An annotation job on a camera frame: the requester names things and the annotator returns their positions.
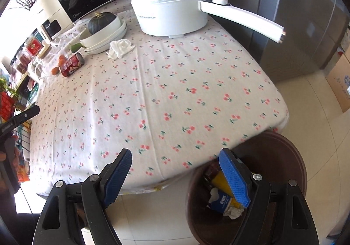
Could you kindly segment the yellow snack packet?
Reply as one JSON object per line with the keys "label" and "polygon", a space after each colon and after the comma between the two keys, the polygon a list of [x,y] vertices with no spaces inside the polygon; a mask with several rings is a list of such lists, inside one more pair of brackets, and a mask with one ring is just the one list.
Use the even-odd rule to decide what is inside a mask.
{"label": "yellow snack packet", "polygon": [[222,171],[219,171],[216,176],[211,180],[211,185],[226,193],[230,197],[234,197],[233,192],[228,184],[226,177]]}

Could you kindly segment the brown trash bin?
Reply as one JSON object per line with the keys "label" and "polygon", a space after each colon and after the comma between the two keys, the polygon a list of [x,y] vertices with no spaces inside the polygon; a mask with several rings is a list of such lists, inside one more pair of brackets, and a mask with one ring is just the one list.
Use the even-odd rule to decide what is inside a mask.
{"label": "brown trash bin", "polygon": [[[222,173],[243,213],[236,219],[219,207],[226,195],[212,181]],[[186,218],[200,244],[318,244],[306,203],[307,173],[300,152],[286,137],[266,131],[197,169],[189,183]]]}

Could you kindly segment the crumpled cream paper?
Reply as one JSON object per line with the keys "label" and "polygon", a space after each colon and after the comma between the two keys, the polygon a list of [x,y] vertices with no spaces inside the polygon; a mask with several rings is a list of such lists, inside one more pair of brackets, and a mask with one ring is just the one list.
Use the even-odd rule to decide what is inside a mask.
{"label": "crumpled cream paper", "polygon": [[223,216],[230,217],[232,220],[242,216],[244,208],[236,208],[235,206],[229,205],[223,213]]}

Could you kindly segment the blue white cardboard sleeve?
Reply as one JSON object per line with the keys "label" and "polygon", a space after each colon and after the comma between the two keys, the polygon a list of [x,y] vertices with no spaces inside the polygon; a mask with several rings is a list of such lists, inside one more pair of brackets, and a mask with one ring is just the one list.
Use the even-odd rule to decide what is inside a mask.
{"label": "blue white cardboard sleeve", "polygon": [[210,198],[208,207],[221,214],[226,213],[229,209],[234,207],[233,198],[229,194],[223,192],[218,188],[212,188],[210,191]]}

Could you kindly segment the glass jar wooden lid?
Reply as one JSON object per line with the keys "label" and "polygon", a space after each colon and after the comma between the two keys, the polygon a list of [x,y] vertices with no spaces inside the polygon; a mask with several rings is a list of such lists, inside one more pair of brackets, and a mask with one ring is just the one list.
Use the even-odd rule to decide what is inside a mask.
{"label": "glass jar wooden lid", "polygon": [[51,70],[57,66],[62,47],[45,44],[39,53],[33,57],[27,67],[28,75],[35,82],[40,82],[51,75]]}

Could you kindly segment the red milk can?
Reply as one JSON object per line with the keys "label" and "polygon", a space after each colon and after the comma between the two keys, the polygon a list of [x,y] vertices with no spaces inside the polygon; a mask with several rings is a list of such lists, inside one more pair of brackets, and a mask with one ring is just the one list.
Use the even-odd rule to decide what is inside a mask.
{"label": "red milk can", "polygon": [[85,64],[85,60],[81,53],[73,54],[69,59],[67,59],[60,67],[61,74],[68,78],[70,75],[75,73],[80,67]]}

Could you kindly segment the red label spice jar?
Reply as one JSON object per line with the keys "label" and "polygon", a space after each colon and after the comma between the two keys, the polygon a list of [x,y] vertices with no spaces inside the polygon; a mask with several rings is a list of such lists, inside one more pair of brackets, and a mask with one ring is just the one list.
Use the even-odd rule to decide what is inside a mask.
{"label": "red label spice jar", "polygon": [[26,49],[32,56],[38,55],[42,47],[42,43],[36,37],[31,36],[26,39]]}

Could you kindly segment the cardboard box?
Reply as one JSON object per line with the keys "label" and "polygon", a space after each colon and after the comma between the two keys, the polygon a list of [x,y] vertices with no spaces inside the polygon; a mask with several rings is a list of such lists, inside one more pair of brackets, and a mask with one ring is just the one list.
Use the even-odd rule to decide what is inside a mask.
{"label": "cardboard box", "polygon": [[349,110],[349,72],[349,58],[343,53],[326,76],[326,80],[333,90],[343,113]]}

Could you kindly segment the white stacked plates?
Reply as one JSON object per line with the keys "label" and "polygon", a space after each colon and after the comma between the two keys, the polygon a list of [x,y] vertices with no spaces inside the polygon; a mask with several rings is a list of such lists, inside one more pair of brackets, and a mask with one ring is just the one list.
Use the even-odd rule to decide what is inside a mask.
{"label": "white stacked plates", "polygon": [[126,21],[122,20],[121,26],[118,28],[117,31],[115,31],[113,34],[108,36],[105,40],[99,42],[98,44],[94,45],[90,48],[83,48],[83,51],[87,54],[99,54],[104,51],[107,51],[110,48],[110,43],[112,41],[121,40],[126,32],[127,32],[127,24]]}

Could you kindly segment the white crumpled tissue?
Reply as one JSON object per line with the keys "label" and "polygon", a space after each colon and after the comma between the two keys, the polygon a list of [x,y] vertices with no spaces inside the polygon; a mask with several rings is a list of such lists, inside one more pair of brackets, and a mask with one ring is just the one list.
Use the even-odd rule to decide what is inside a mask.
{"label": "white crumpled tissue", "polygon": [[127,53],[133,51],[135,46],[127,39],[112,41],[107,52],[110,59],[122,59]]}

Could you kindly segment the cream air fryer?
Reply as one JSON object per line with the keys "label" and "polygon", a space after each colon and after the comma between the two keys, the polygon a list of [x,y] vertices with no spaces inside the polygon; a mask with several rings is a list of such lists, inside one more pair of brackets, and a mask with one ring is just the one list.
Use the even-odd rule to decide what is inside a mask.
{"label": "cream air fryer", "polygon": [[30,8],[30,16],[46,43],[74,26],[59,0],[37,0]]}

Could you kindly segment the dark green pumpkin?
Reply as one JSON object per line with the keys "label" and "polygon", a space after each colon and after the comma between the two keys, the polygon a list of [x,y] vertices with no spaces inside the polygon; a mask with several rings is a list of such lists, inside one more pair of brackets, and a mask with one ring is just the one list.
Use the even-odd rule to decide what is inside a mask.
{"label": "dark green pumpkin", "polygon": [[96,12],[95,16],[88,23],[88,31],[90,34],[95,34],[108,26],[117,18],[117,15],[111,12]]}

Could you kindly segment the grey refrigerator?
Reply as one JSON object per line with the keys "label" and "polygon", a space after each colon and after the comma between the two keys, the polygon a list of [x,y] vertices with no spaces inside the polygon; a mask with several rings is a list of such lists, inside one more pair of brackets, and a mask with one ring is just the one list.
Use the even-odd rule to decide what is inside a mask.
{"label": "grey refrigerator", "polygon": [[285,28],[278,44],[223,18],[220,23],[275,82],[323,69],[343,38],[349,12],[342,0],[229,0]]}

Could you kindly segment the white electric cooking pot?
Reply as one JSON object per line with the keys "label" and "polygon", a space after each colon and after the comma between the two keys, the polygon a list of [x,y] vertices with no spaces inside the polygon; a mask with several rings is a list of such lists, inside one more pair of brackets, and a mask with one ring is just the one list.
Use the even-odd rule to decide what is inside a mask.
{"label": "white electric cooking pot", "polygon": [[205,27],[209,15],[227,19],[264,35],[276,43],[285,36],[283,26],[234,7],[228,0],[131,0],[141,30],[147,35],[178,38]]}

